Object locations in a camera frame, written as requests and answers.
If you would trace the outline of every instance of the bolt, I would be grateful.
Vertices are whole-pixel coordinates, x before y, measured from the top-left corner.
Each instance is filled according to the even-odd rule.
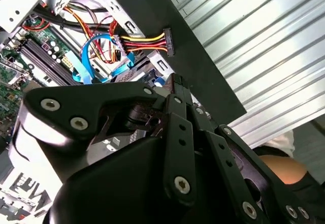
[[[292,206],[287,205],[285,208],[286,208],[287,212],[288,212],[288,213],[289,213],[293,218],[297,218],[297,217],[298,217],[296,211],[294,210],[294,208],[293,208]]]
[[[190,185],[188,181],[183,177],[175,177],[174,179],[175,187],[184,195],[188,194],[190,191]]]
[[[41,101],[41,106],[47,111],[57,111],[60,109],[61,105],[58,101],[53,99],[44,99]]]
[[[231,131],[230,129],[228,129],[227,127],[225,127],[223,130],[224,130],[225,133],[228,134],[228,135],[232,134],[232,131]]]
[[[204,114],[204,111],[203,111],[201,108],[199,108],[199,107],[197,107],[197,112],[198,112],[199,114],[201,114],[201,115]]]
[[[70,125],[77,130],[85,130],[88,128],[88,122],[81,117],[74,117],[70,121]]]
[[[179,98],[177,98],[177,97],[175,97],[174,100],[175,100],[177,103],[180,103],[180,104],[182,103],[181,99],[179,99]]]
[[[307,211],[305,211],[302,207],[298,207],[298,210],[300,211],[300,213],[306,218],[309,219],[309,215],[307,213]]]
[[[256,212],[255,208],[250,203],[243,202],[243,210],[250,218],[252,218],[254,220],[257,218],[257,212]]]
[[[149,88],[144,88],[143,91],[145,91],[147,94],[152,94],[152,91]]]

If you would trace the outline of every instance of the black cable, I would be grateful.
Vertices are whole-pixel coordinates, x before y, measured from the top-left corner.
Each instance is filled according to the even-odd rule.
[[[39,16],[41,16],[45,20],[47,20],[49,22],[52,22],[54,24],[57,24],[57,25],[64,24],[64,26],[75,26],[75,27],[79,27],[79,23],[67,21],[67,20],[65,20],[64,18],[62,18],[59,15],[55,16],[52,13],[48,12],[43,7],[36,6],[35,9],[34,9],[34,13],[36,13]],[[92,28],[92,27],[93,28],[97,28],[98,27],[98,23],[86,23],[86,25],[89,28]],[[109,24],[100,24],[99,25],[99,28],[109,29],[109,27],[110,27]]]
[[[61,28],[68,28],[68,29],[72,29],[72,30],[80,32],[80,33],[84,33],[83,29],[80,27],[79,23],[77,23],[77,22],[70,22],[70,21],[63,19],[62,17],[59,17],[59,16],[56,17],[56,16],[44,14],[39,11],[34,11],[34,12],[37,13],[40,17],[44,18],[46,21],[51,22],[56,25],[59,25]],[[108,34],[109,33],[108,25],[101,24],[99,27],[97,27],[98,26],[97,23],[88,23],[87,25],[91,31],[95,31],[95,33],[97,33],[97,34],[98,33],[100,33],[100,34]]]
[[[82,7],[77,7],[75,5],[73,5],[73,3],[69,3],[68,4],[68,7],[73,9],[73,10],[76,10],[76,11],[80,11],[80,12],[87,12],[87,10],[85,8],[82,8]],[[106,8],[104,7],[101,7],[101,8],[96,8],[96,9],[90,9],[92,12],[95,12],[95,13],[99,13],[99,12],[108,12]]]

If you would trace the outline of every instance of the black side panel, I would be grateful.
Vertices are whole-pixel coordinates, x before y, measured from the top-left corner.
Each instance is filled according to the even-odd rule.
[[[218,124],[228,124],[246,113],[244,107],[216,68],[170,0],[117,0],[146,36],[172,30],[175,56],[164,59],[184,77],[189,89]]]
[[[77,172],[62,186],[43,224],[235,223],[218,169],[196,155],[197,201],[188,209],[163,187],[166,144],[143,138]]]

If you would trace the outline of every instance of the red wire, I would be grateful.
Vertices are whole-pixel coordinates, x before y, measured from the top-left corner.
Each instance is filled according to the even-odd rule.
[[[32,26],[31,28],[38,28],[38,27],[41,27],[43,24],[44,24],[45,20],[42,19],[41,23],[36,25],[36,26]]]
[[[97,30],[97,28],[98,28],[100,25],[102,25],[102,23],[103,23],[107,18],[109,18],[109,17],[112,17],[112,16],[104,17],[104,18],[100,21],[100,23],[97,25],[97,27],[96,27],[96,28],[94,29],[94,31],[92,32],[92,35],[95,34],[95,31]]]
[[[47,29],[49,26],[50,26],[50,23],[48,22],[42,28],[34,28],[34,27],[27,27],[27,26],[23,26],[23,28],[26,29],[26,30],[29,30],[29,31],[43,31],[43,30]]]
[[[88,35],[89,35],[90,37],[93,37],[94,32],[93,32],[93,33],[91,32],[91,30],[89,29],[89,27],[87,26],[86,23],[83,23],[83,25],[84,25],[85,28],[87,29]],[[95,40],[94,43],[95,43],[95,45],[96,45],[98,51],[99,51],[99,52],[102,54],[102,56],[104,57],[104,59],[107,60],[106,57],[105,57],[105,55],[104,55],[104,53],[103,53],[103,50],[102,50],[102,48],[101,48],[99,42],[98,42],[98,40]]]
[[[165,45],[166,41],[157,44],[151,44],[151,45],[143,45],[143,44],[136,44],[136,43],[129,43],[129,42],[124,42],[124,44],[127,46],[136,46],[136,47],[155,47],[155,46]]]

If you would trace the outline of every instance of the metal sheet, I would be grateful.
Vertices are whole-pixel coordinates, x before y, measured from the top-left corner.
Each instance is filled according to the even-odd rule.
[[[0,0],[0,26],[13,32],[40,0]]]
[[[325,0],[172,0],[248,113],[256,147],[325,113]]]

